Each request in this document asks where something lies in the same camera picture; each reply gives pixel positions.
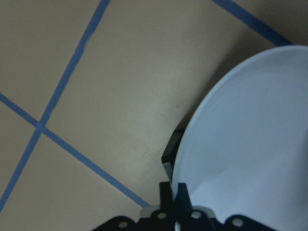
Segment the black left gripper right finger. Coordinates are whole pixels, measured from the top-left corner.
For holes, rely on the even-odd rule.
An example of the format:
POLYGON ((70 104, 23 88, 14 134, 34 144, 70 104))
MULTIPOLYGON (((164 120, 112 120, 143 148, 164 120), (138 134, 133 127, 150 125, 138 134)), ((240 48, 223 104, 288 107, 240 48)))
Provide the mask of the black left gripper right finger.
POLYGON ((185 183, 179 183, 177 191, 177 213, 187 214, 191 210, 192 204, 190 201, 187 185, 185 183))

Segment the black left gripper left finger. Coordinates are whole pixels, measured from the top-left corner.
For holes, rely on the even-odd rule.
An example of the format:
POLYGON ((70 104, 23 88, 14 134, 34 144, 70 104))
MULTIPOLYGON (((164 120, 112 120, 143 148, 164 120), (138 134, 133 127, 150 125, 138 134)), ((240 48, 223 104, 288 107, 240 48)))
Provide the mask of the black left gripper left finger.
POLYGON ((170 182, 159 183, 160 192, 160 217, 167 217, 173 210, 173 194, 170 182))

